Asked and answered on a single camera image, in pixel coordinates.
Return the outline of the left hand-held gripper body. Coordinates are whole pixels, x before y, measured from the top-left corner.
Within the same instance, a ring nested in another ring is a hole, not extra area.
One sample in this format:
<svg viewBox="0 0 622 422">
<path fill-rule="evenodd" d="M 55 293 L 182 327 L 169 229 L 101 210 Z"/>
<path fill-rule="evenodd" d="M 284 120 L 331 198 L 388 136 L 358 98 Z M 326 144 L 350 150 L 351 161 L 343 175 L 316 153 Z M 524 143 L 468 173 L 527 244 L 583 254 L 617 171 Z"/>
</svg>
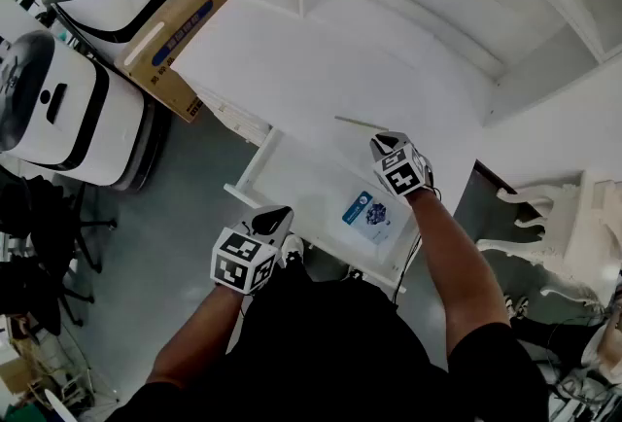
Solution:
<svg viewBox="0 0 622 422">
<path fill-rule="evenodd" d="M 276 247 L 224 228 L 212 250 L 210 276 L 217 284 L 250 295 L 270 278 L 278 258 Z"/>
</svg>

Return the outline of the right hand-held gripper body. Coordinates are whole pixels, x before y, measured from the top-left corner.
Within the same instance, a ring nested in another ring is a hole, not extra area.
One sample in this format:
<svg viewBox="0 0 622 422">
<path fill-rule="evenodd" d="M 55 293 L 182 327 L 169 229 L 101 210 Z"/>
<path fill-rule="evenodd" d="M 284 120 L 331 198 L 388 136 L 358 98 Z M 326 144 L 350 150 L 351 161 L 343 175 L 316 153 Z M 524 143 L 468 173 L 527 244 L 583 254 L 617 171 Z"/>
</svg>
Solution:
<svg viewBox="0 0 622 422">
<path fill-rule="evenodd" d="M 380 158 L 375 162 L 373 170 L 380 183 L 396 197 L 405 197 L 421 189 L 432 189 L 427 164 L 412 144 L 406 144 Z"/>
</svg>

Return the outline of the thin wooden stick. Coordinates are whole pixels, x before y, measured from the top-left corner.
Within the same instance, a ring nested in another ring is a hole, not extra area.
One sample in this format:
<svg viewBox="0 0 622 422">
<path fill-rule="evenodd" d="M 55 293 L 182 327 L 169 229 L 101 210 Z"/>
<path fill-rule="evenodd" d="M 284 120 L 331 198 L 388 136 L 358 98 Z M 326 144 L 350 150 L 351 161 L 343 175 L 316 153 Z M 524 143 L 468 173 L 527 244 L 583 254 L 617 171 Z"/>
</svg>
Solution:
<svg viewBox="0 0 622 422">
<path fill-rule="evenodd" d="M 374 130 L 379 130 L 379 131 L 389 131 L 389 129 L 385 126 L 380 126 L 378 124 L 374 124 L 374 123 L 367 123 L 367 122 L 363 122 L 360 120 L 356 120 L 356 119 L 351 119 L 351 118 L 346 118 L 343 116 L 338 116 L 335 115 L 334 119 L 337 121 L 341 121 L 344 123 L 350 123 L 350 124 L 354 124 L 354 125 L 358 125 L 358 126 L 362 126 L 362 127 L 367 127 L 367 128 L 371 128 Z"/>
</svg>

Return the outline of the large white drawer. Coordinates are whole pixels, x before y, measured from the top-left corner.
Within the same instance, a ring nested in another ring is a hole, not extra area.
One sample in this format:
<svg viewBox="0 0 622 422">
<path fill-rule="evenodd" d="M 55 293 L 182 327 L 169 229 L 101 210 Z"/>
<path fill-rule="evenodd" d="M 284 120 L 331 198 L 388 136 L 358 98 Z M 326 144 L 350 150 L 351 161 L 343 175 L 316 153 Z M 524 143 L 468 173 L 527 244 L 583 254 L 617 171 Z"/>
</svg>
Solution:
<svg viewBox="0 0 622 422">
<path fill-rule="evenodd" d="M 406 291 L 404 270 L 418 239 L 410 208 L 291 136 L 272 129 L 237 183 L 224 189 L 252 208 L 292 207 L 293 233 L 385 286 Z M 342 221 L 363 191 L 390 212 L 392 230 L 379 245 Z"/>
</svg>

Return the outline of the clear plastic bag with label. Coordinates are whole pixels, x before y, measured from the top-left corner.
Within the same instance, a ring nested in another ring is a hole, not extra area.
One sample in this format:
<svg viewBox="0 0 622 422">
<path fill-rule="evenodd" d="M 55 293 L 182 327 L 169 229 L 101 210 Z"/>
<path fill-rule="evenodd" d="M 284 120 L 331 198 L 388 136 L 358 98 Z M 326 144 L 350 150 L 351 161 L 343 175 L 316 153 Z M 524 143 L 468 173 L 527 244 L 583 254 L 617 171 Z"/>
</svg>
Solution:
<svg viewBox="0 0 622 422">
<path fill-rule="evenodd" d="M 392 228 L 385 204 L 363 191 L 342 216 L 342 221 L 375 245 L 389 237 Z"/>
</svg>

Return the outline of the person's right forearm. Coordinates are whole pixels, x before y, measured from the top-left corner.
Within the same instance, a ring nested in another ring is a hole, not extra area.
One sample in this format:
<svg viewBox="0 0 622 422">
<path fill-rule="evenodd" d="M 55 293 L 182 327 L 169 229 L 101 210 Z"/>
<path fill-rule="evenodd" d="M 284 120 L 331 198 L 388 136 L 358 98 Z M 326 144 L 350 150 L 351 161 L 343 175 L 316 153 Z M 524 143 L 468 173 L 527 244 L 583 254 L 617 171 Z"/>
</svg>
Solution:
<svg viewBox="0 0 622 422">
<path fill-rule="evenodd" d="M 473 331 L 509 324 L 501 287 L 488 262 L 435 193 L 406 197 L 422 237 L 427 266 L 445 311 L 446 348 Z"/>
</svg>

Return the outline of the person's left forearm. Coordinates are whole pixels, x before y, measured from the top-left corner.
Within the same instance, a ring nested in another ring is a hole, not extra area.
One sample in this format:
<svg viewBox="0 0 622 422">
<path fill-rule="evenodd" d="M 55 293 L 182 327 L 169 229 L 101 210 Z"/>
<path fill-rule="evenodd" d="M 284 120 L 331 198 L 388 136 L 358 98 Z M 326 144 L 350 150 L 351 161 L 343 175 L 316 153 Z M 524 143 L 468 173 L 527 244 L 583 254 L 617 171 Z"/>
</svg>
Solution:
<svg viewBox="0 0 622 422">
<path fill-rule="evenodd" d="M 217 285 L 155 357 L 147 383 L 185 388 L 227 350 L 244 296 Z"/>
</svg>

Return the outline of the white desk with hutch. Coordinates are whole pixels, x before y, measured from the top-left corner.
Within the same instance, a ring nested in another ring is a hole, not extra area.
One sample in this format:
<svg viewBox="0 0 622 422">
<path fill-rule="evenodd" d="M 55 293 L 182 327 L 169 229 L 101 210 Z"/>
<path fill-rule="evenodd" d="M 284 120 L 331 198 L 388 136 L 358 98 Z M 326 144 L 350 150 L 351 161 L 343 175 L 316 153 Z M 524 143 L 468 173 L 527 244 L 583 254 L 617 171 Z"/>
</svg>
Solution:
<svg viewBox="0 0 622 422">
<path fill-rule="evenodd" d="M 622 181 L 622 0 L 228 0 L 174 67 L 366 180 L 334 116 L 406 133 L 449 208 L 477 162 Z"/>
</svg>

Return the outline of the person's left white shoe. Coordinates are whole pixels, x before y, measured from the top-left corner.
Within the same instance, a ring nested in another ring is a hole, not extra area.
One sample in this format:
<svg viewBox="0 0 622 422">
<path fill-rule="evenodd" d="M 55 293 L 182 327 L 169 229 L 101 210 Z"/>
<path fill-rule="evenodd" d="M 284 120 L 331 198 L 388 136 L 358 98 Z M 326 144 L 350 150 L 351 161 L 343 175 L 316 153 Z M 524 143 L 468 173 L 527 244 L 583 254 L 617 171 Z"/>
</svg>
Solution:
<svg viewBox="0 0 622 422">
<path fill-rule="evenodd" d="M 284 240 L 281 253 L 284 265 L 293 262 L 302 263 L 304 256 L 304 243 L 302 239 L 295 234 L 289 234 Z"/>
</svg>

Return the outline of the person's black clothing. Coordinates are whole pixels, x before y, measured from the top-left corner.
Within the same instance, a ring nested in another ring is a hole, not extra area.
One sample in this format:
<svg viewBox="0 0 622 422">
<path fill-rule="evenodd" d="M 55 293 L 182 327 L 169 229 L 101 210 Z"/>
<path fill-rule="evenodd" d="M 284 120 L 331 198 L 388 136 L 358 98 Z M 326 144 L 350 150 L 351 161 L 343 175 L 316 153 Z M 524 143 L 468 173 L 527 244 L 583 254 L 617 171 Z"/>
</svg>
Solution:
<svg viewBox="0 0 622 422">
<path fill-rule="evenodd" d="M 446 368 L 377 287 L 296 267 L 260 290 L 233 349 L 186 388 L 142 387 L 107 422 L 548 422 L 548 389 L 505 324 Z"/>
</svg>

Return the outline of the ornate white vanity table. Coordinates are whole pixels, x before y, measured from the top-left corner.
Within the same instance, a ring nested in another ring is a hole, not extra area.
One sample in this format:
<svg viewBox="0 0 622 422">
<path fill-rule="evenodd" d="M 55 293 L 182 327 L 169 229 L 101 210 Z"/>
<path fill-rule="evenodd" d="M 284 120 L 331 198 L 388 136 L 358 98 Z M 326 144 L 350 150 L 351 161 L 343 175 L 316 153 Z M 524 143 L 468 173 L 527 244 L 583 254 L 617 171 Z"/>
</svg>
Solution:
<svg viewBox="0 0 622 422">
<path fill-rule="evenodd" d="M 609 306 L 622 270 L 622 182 L 595 182 L 583 172 L 577 185 L 536 185 L 516 193 L 497 192 L 505 203 L 528 203 L 539 215 L 514 224 L 540 226 L 539 240 L 480 239 L 481 251 L 496 250 L 542 267 L 543 296 L 559 295 L 603 310 Z"/>
</svg>

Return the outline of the brown cardboard box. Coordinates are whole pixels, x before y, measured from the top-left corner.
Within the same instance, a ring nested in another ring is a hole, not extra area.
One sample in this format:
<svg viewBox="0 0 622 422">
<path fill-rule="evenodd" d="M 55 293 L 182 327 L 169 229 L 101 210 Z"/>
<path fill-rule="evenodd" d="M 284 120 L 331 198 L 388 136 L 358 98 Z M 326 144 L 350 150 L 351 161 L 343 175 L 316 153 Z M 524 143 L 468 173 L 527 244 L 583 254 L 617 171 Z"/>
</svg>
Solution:
<svg viewBox="0 0 622 422">
<path fill-rule="evenodd" d="M 166 0 L 115 59 L 115 66 L 185 122 L 202 101 L 172 69 L 194 35 L 227 0 Z"/>
</svg>

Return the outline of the black office chair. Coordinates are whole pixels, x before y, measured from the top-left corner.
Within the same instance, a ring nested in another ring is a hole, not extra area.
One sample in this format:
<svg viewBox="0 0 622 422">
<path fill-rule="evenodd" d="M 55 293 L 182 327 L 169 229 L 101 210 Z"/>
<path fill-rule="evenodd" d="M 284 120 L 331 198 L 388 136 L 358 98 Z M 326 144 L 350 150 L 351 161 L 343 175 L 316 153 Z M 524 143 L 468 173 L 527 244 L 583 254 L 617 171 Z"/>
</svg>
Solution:
<svg viewBox="0 0 622 422">
<path fill-rule="evenodd" d="M 82 220 L 85 192 L 86 186 L 81 185 L 76 195 L 66 195 L 42 176 L 25 179 L 0 166 L 0 232 L 30 239 L 36 258 L 53 276 L 64 276 L 77 251 L 99 273 L 102 265 L 91 258 L 82 229 L 115 229 L 117 221 Z"/>
<path fill-rule="evenodd" d="M 66 288 L 36 262 L 21 259 L 0 262 L 0 315 L 26 316 L 30 314 L 48 333 L 61 334 L 60 305 L 73 325 L 84 323 L 72 314 L 67 297 L 94 303 L 93 296 L 82 296 Z"/>
</svg>

